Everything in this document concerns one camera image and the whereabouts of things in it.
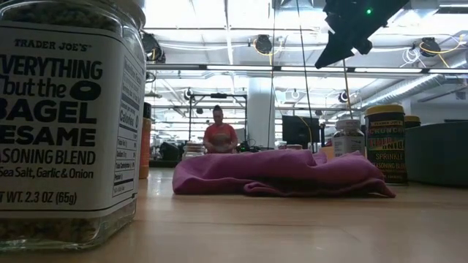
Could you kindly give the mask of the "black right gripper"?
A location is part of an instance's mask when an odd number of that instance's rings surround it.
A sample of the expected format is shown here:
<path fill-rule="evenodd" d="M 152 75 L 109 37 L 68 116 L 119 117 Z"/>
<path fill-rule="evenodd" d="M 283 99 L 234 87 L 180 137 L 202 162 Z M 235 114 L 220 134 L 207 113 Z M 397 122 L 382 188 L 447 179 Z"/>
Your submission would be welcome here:
<path fill-rule="evenodd" d="M 366 29 L 369 0 L 325 0 L 323 12 L 329 26 L 328 43 L 315 63 L 316 68 L 323 68 L 338 61 L 354 56 L 352 49 L 366 55 L 372 49 Z M 342 40 L 358 40 L 355 44 Z"/>

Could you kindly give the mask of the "white-lidded bagel seasoning jar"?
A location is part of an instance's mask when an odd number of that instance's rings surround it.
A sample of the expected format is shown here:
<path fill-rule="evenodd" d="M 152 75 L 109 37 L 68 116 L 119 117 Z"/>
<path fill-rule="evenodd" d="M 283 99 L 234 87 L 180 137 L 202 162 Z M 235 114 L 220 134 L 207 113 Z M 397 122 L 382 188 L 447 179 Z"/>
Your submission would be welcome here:
<path fill-rule="evenodd" d="M 132 222 L 145 0 L 0 0 L 0 251 L 98 246 Z"/>
<path fill-rule="evenodd" d="M 336 132 L 332 136 L 332 146 L 334 157 L 356 151 L 364 156 L 365 135 L 361 131 L 361 122 L 356 119 L 337 121 Z"/>

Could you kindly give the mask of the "black-lidded spice jar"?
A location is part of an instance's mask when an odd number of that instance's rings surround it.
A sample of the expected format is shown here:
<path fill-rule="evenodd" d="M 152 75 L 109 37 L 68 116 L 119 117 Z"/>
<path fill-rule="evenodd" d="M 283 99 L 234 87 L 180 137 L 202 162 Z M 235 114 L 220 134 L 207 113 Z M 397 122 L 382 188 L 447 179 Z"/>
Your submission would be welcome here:
<path fill-rule="evenodd" d="M 151 140 L 151 105 L 145 102 L 143 105 L 143 128 L 140 147 L 140 171 L 139 178 L 146 179 L 149 174 L 149 159 Z"/>

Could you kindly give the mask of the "black computer monitor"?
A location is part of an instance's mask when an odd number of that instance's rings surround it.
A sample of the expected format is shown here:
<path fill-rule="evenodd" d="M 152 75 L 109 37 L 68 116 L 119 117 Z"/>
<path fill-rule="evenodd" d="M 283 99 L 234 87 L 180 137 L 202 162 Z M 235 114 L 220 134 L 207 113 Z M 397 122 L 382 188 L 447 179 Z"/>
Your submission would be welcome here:
<path fill-rule="evenodd" d="M 318 143 L 320 141 L 319 119 L 283 115 L 282 140 L 288 145 L 301 145 L 303 149 L 307 148 L 309 143 Z"/>

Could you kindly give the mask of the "long ceiling light bar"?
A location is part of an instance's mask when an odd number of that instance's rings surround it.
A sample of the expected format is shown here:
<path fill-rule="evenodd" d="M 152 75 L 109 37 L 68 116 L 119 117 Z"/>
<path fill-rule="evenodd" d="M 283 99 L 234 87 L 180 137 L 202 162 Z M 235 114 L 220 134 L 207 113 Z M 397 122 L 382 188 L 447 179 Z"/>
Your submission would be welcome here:
<path fill-rule="evenodd" d="M 468 75 L 466 68 L 400 68 L 400 67 L 323 67 L 314 66 L 252 66 L 252 65 L 209 65 L 209 64 L 148 64 L 152 70 L 201 70 L 229 72 L 313 72 L 313 73 L 383 73 L 383 74 L 442 74 Z"/>

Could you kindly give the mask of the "purple cloth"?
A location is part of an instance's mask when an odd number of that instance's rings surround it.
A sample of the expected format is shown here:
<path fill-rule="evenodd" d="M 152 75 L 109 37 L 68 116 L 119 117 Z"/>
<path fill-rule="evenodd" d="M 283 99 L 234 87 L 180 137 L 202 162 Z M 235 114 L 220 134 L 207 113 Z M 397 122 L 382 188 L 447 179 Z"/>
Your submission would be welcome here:
<path fill-rule="evenodd" d="M 378 168 L 359 152 L 328 159 L 310 150 L 212 153 L 181 161 L 173 173 L 179 195 L 245 194 L 337 197 L 377 194 L 394 198 Z"/>

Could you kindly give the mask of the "dark teal plastic bin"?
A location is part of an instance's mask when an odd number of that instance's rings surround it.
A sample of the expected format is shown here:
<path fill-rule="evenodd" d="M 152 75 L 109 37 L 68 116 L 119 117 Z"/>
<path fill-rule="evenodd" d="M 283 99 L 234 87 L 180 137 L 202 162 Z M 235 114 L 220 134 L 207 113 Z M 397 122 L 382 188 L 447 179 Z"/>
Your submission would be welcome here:
<path fill-rule="evenodd" d="M 408 180 L 468 188 L 468 121 L 413 127 L 405 136 Z"/>

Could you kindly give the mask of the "person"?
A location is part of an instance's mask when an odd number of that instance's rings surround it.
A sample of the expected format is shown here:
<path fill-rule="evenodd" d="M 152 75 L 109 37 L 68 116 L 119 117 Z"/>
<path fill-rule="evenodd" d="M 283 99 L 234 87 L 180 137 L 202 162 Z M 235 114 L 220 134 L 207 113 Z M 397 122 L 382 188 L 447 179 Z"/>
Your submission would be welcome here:
<path fill-rule="evenodd" d="M 234 153 L 238 144 L 235 129 L 224 122 L 222 108 L 216 105 L 213 108 L 214 123 L 204 133 L 203 144 L 207 153 Z"/>

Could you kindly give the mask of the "black metal frame rig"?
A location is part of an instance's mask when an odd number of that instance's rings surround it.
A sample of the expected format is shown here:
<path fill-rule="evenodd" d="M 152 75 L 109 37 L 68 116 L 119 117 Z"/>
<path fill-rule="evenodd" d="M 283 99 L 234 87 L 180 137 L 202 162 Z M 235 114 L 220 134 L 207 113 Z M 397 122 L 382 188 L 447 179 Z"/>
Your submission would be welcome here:
<path fill-rule="evenodd" d="M 209 96 L 212 99 L 226 99 L 227 97 L 232 97 L 234 101 L 240 105 L 241 108 L 244 109 L 244 138 L 241 140 L 241 142 L 244 142 L 247 138 L 247 113 L 248 113 L 248 107 L 247 107 L 247 99 L 248 96 L 246 94 L 224 94 L 224 93 L 212 93 L 212 94 L 190 94 L 189 95 L 189 139 L 192 138 L 192 111 L 194 108 L 196 108 L 197 104 L 204 100 Z"/>

